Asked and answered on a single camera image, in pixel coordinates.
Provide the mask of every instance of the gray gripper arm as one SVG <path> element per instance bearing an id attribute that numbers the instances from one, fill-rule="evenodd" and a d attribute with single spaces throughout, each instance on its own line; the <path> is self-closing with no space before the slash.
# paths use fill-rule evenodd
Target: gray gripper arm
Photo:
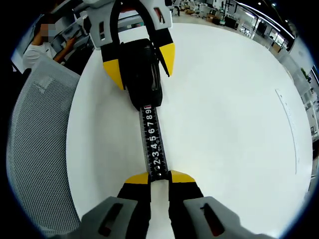
<path id="1" fill-rule="evenodd" d="M 110 32 L 110 18 L 115 1 L 116 0 L 83 0 L 83 2 L 89 6 L 87 13 L 91 22 L 90 36 L 96 48 L 113 42 Z M 145 25 L 153 24 L 155 30 L 172 26 L 171 13 L 168 7 L 165 6 L 164 0 L 140 0 L 140 3 L 152 19 L 152 23 L 145 22 Z M 161 18 L 163 19 L 162 23 L 159 20 L 158 13 L 161 14 Z"/>

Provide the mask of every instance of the office floor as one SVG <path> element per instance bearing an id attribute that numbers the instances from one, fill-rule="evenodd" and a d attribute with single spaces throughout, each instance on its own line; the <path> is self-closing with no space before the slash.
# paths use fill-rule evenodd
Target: office floor
<path id="1" fill-rule="evenodd" d="M 197 17 L 195 15 L 194 16 L 187 15 L 187 14 L 185 14 L 185 11 L 181 11 L 180 12 L 180 16 L 177 15 L 177 11 L 174 11 L 172 19 L 173 19 L 173 23 L 201 24 L 201 25 L 221 28 L 221 29 L 224 29 L 224 30 L 227 30 L 227 31 L 232 31 L 232 32 L 235 32 L 237 34 L 245 36 L 241 31 L 239 31 L 239 28 L 238 28 L 238 30 L 235 30 L 235 29 L 229 28 L 227 26 L 216 25 L 216 24 L 214 24 L 212 22 L 206 21 L 206 18 Z M 266 41 L 266 39 L 256 35 L 256 36 L 253 37 L 253 40 L 255 40 L 259 44 L 261 44 L 264 47 L 266 47 L 274 56 L 276 56 L 278 54 L 276 51 L 273 50 L 272 47 L 270 47 L 270 44 L 269 44 L 269 42 Z"/>
<path id="2" fill-rule="evenodd" d="M 201 24 L 201 25 L 207 25 L 207 26 L 213 26 L 213 27 L 218 27 L 221 29 L 225 29 L 228 31 L 232 31 L 232 32 L 236 32 L 239 33 L 239 31 L 236 31 L 232 28 L 226 27 L 226 26 L 220 26 L 220 25 L 216 25 L 212 22 L 206 21 L 205 18 L 200 18 L 197 16 L 192 16 L 192 15 L 187 15 L 185 14 L 185 11 L 181 11 L 180 12 L 180 16 L 178 15 L 173 15 L 173 23 L 192 23 L 192 24 Z"/>

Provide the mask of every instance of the desk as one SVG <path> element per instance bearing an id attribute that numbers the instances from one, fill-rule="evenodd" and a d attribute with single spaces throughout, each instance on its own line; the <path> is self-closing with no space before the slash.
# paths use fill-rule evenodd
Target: desk
<path id="1" fill-rule="evenodd" d="M 170 31 L 174 73 L 168 78 L 160 66 L 158 108 L 169 169 L 195 178 L 204 196 L 236 213 L 243 227 L 279 237 L 300 211 L 312 170 L 311 132 L 296 87 L 253 40 L 198 24 L 175 23 Z M 124 42 L 143 37 L 145 27 L 120 33 Z M 290 108 L 298 160 L 275 90 Z M 139 114 L 128 92 L 105 73 L 100 51 L 93 52 L 74 95 L 66 155 L 80 218 L 146 170 Z M 172 238 L 167 197 L 167 182 L 154 182 L 148 238 Z"/>

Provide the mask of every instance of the person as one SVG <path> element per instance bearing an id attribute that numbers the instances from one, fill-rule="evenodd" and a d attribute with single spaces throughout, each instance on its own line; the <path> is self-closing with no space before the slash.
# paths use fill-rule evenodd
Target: person
<path id="1" fill-rule="evenodd" d="M 72 51 L 76 40 L 75 37 L 67 40 L 65 48 L 59 53 L 56 53 L 53 47 L 50 45 L 50 42 L 56 35 L 54 23 L 54 18 L 51 14 L 44 15 L 36 23 L 34 29 L 34 38 L 22 57 L 22 62 L 25 69 L 31 68 L 42 54 L 58 63 L 61 63 L 64 60 L 64 57 Z"/>

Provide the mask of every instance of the white shirt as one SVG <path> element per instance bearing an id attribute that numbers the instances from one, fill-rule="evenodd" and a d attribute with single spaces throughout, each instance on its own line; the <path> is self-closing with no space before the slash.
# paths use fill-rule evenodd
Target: white shirt
<path id="1" fill-rule="evenodd" d="M 56 52 L 48 42 L 44 42 L 39 46 L 30 44 L 22 57 L 24 69 L 31 68 L 39 59 L 40 55 L 46 55 L 53 59 Z"/>

